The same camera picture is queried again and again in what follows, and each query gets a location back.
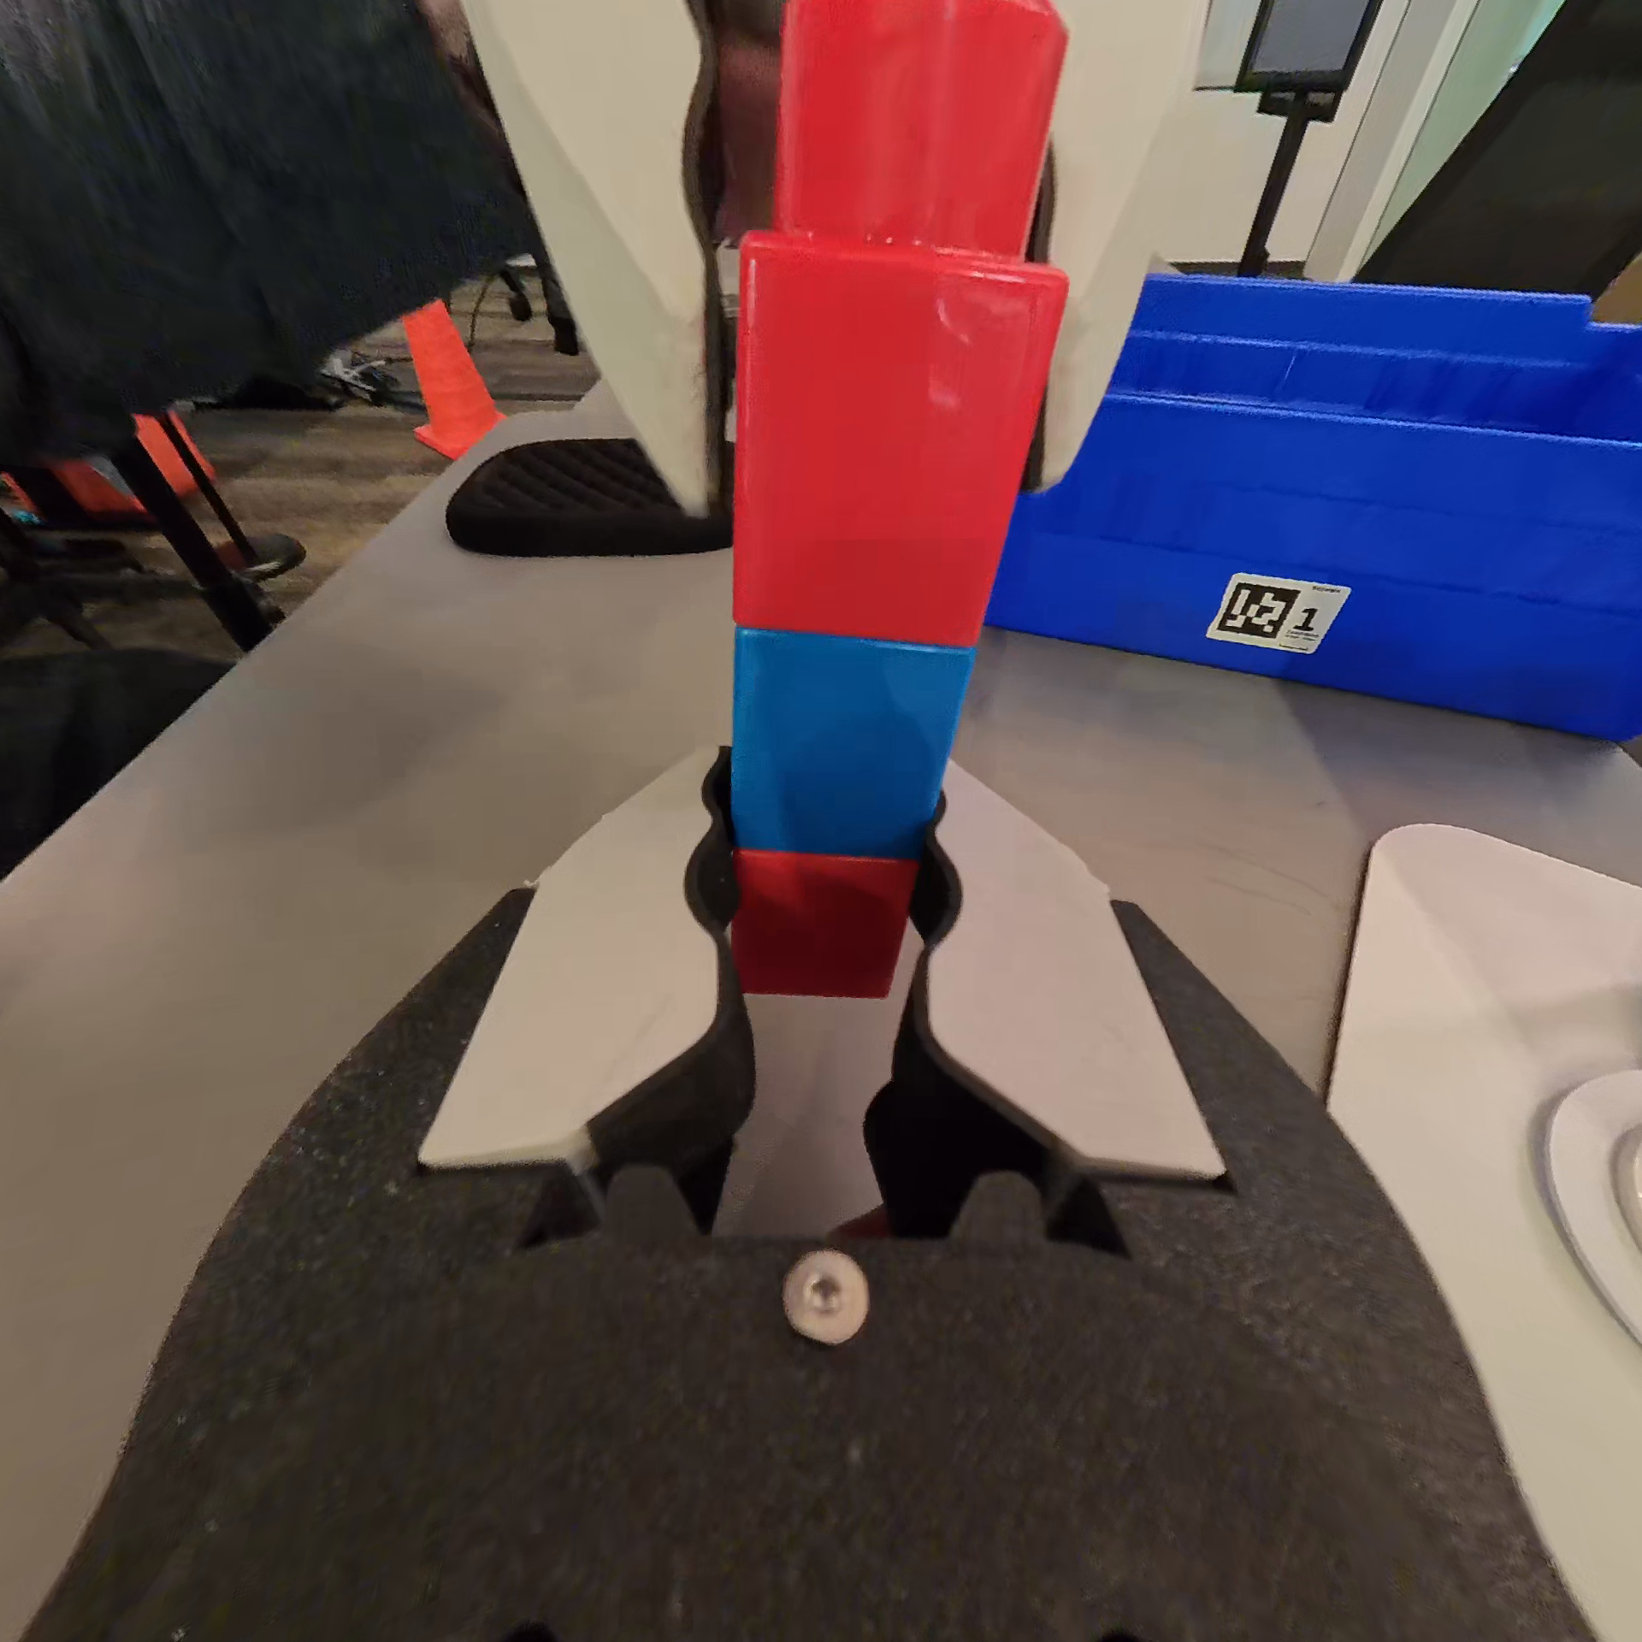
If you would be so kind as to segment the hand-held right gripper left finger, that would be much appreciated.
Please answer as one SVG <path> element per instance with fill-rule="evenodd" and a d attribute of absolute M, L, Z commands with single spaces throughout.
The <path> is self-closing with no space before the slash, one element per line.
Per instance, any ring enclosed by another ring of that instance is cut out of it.
<path fill-rule="evenodd" d="M 430 1170 L 662 1167 L 715 1217 L 754 1098 L 729 926 L 731 750 L 690 752 L 533 883 L 418 1149 Z"/>

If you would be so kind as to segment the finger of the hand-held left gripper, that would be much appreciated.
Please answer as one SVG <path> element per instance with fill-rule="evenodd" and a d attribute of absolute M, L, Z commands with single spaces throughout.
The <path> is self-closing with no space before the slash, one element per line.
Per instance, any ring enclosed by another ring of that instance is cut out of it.
<path fill-rule="evenodd" d="M 1157 254 L 1169 136 L 1196 88 L 1206 2 L 1057 2 L 1045 260 L 1069 281 L 1026 490 L 1071 469 Z"/>
<path fill-rule="evenodd" d="M 469 2 L 527 205 L 610 392 L 692 516 L 729 508 L 709 3 Z"/>

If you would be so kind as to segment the grey desk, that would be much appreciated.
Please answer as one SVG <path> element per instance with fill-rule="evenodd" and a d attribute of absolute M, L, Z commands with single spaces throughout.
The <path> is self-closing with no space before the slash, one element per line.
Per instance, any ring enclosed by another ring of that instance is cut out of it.
<path fill-rule="evenodd" d="M 4 881 L 4 1638 L 314 1086 L 518 883 L 729 729 L 731 564 L 492 561 L 432 480 Z M 1638 881 L 1612 744 L 987 629 L 957 762 L 1313 1086 L 1368 846 Z"/>

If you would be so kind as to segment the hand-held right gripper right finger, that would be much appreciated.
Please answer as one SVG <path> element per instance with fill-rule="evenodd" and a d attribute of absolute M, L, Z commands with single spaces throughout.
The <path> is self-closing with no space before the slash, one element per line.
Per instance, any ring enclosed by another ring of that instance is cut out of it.
<path fill-rule="evenodd" d="M 920 950 L 864 1139 L 891 1219 L 955 1219 L 1014 1172 L 1047 1219 L 1102 1184 L 1227 1188 L 1112 893 L 1071 848 L 948 764 L 911 901 Z"/>

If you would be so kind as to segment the black screen on floor stand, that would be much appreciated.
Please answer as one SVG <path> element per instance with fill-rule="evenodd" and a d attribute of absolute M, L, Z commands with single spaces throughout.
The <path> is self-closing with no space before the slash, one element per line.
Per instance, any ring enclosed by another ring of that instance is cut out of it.
<path fill-rule="evenodd" d="M 1278 117 L 1282 132 L 1237 261 L 1239 277 L 1266 271 L 1268 238 L 1303 136 L 1337 115 L 1380 9 L 1380 2 L 1258 3 L 1233 91 L 1255 95 L 1258 113 Z"/>

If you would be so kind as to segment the black panel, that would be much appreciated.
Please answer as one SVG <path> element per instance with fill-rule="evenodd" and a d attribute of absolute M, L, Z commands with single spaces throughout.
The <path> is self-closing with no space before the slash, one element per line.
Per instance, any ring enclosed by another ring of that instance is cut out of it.
<path fill-rule="evenodd" d="M 1356 281 L 1597 299 L 1640 248 L 1640 3 L 1561 3 Z"/>

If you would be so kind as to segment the person's left forearm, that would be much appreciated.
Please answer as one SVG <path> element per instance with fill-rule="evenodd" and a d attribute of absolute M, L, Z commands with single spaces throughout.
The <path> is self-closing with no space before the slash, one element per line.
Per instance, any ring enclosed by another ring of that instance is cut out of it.
<path fill-rule="evenodd" d="M 4 467 L 537 244 L 459 3 L 4 3 L 2 80 Z"/>

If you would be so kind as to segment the orange traffic cone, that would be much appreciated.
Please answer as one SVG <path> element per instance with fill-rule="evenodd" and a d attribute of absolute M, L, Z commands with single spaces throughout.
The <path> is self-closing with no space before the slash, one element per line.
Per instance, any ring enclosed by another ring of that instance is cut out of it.
<path fill-rule="evenodd" d="M 402 334 L 424 402 L 416 439 L 443 459 L 461 459 L 506 418 L 463 344 L 443 301 L 402 316 Z"/>

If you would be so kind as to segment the black wrist rest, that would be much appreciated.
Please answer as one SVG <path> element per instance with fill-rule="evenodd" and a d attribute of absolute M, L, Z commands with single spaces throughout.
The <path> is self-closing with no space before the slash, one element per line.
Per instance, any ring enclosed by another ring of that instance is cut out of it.
<path fill-rule="evenodd" d="M 633 437 L 510 445 L 463 478 L 443 523 L 463 551 L 516 561 L 666 559 L 733 543 L 729 518 L 682 510 Z"/>

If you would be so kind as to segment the blue building block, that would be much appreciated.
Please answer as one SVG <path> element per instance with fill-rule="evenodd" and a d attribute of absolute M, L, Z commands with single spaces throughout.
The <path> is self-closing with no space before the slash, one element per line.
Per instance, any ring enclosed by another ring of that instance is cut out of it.
<path fill-rule="evenodd" d="M 731 826 L 740 848 L 916 860 L 973 649 L 739 627 Z"/>

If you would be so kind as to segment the red building block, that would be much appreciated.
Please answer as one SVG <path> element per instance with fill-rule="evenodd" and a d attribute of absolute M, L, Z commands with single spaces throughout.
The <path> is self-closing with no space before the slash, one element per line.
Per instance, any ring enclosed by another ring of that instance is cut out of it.
<path fill-rule="evenodd" d="M 912 858 L 737 848 L 731 955 L 748 996 L 889 995 L 918 864 Z"/>
<path fill-rule="evenodd" d="M 1065 48 L 1038 2 L 785 9 L 740 246 L 739 627 L 975 645 L 1069 291 L 1024 256 Z"/>

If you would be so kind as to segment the blue plastic bin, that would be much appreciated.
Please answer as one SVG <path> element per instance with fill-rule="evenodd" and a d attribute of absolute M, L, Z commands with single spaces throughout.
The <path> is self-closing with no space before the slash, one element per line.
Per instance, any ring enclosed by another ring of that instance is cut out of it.
<path fill-rule="evenodd" d="M 1640 719 L 1640 330 L 1591 299 L 1147 275 L 987 625 L 1608 742 Z"/>

